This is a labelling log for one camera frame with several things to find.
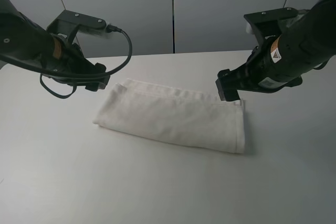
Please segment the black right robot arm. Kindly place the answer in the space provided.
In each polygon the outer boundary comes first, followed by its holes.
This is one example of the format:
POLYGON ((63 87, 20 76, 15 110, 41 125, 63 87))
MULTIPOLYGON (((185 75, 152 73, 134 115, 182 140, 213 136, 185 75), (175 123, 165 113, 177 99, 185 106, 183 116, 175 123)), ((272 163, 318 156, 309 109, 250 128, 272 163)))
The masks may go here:
POLYGON ((239 91, 275 93, 302 84, 302 74, 322 69, 335 56, 335 0, 311 10, 281 8, 246 14, 258 45, 240 67, 218 73, 222 101, 239 100, 239 91))

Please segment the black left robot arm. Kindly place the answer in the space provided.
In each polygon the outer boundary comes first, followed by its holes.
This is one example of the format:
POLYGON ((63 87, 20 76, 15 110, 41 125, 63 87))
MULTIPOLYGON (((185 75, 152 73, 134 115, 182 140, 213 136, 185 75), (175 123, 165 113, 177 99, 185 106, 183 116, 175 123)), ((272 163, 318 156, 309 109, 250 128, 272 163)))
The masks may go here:
POLYGON ((1 60, 22 68, 63 73, 64 77, 52 77, 61 84, 84 86, 89 91, 104 89, 109 77, 90 80, 68 76, 106 71, 104 65, 88 61, 74 42, 77 32, 102 35, 106 26, 103 19, 64 10, 43 29, 19 12, 10 0, 1 0, 1 60))

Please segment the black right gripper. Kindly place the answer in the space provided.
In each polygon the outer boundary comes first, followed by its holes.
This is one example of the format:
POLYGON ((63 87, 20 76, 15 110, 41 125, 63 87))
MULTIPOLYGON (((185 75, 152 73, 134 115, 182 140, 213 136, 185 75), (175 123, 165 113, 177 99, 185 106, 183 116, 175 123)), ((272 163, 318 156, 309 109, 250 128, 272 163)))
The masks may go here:
POLYGON ((240 67, 220 71, 215 83, 220 100, 232 102, 240 99, 238 91, 275 93, 283 88, 301 85, 302 78, 298 76, 290 81, 282 80, 275 71, 270 46, 267 46, 254 49, 240 67))

